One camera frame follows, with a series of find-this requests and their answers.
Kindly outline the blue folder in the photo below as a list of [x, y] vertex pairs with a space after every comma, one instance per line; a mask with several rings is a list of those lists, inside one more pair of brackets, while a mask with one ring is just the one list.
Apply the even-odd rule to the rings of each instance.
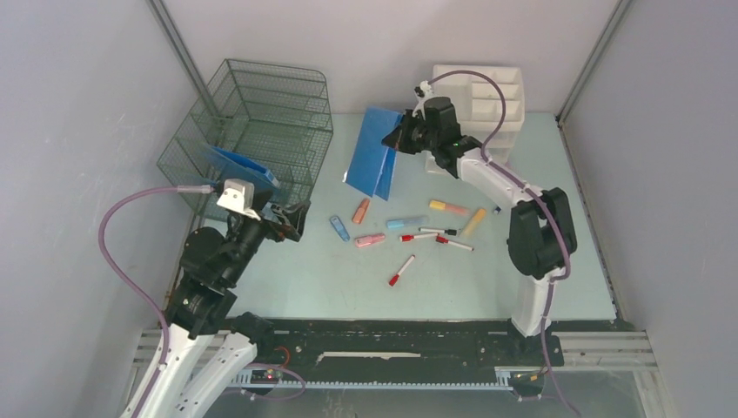
[[397, 152], [382, 140], [399, 126], [402, 114], [366, 109], [344, 182], [368, 197], [389, 200]]
[[206, 160], [214, 168], [217, 182], [241, 179], [254, 184], [256, 192], [270, 191], [274, 198], [280, 195], [280, 182], [265, 165], [216, 146], [208, 146], [205, 150]]

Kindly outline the white plastic drawer organizer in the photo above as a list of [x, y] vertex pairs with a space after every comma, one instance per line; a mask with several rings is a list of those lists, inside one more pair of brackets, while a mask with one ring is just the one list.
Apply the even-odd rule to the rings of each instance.
[[433, 92], [450, 98], [463, 134], [484, 141], [495, 127], [500, 128], [486, 150], [495, 162], [505, 165], [525, 120], [521, 68], [436, 64], [433, 77], [452, 71], [458, 74], [433, 83]]

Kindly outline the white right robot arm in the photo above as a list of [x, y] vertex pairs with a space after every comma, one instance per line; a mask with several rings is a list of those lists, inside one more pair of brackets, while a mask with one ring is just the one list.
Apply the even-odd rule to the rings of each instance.
[[529, 185], [495, 162], [478, 139], [462, 133], [450, 98], [429, 98], [418, 110], [408, 110], [383, 140], [405, 154], [429, 152], [436, 165], [452, 177], [474, 186], [509, 213], [507, 251], [524, 275], [511, 317], [517, 334], [507, 338], [509, 358], [527, 364], [541, 351], [539, 338], [548, 327], [554, 287], [571, 273], [577, 249], [567, 194]]

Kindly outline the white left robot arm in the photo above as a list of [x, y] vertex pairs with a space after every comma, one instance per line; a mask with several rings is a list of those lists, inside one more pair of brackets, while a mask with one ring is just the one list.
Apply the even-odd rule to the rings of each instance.
[[233, 290], [264, 241], [300, 241], [310, 205], [268, 204], [261, 219], [229, 212], [225, 233], [203, 226], [188, 235], [157, 346], [164, 362], [147, 368], [124, 417], [202, 417], [237, 372], [271, 359], [270, 321], [249, 312], [228, 319]]

